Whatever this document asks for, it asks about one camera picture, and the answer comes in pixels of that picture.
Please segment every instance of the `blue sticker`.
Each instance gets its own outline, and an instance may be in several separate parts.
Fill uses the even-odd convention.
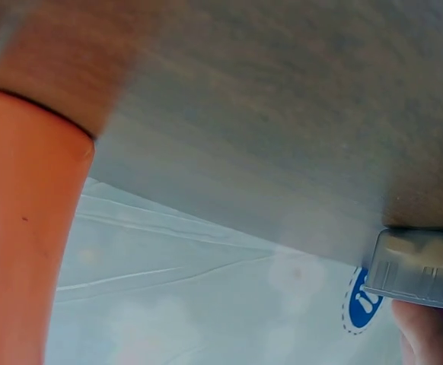
[[[367,273],[366,268],[357,268],[354,271],[342,305],[343,328],[354,335],[359,335],[367,329],[383,300],[378,295],[363,291]]]

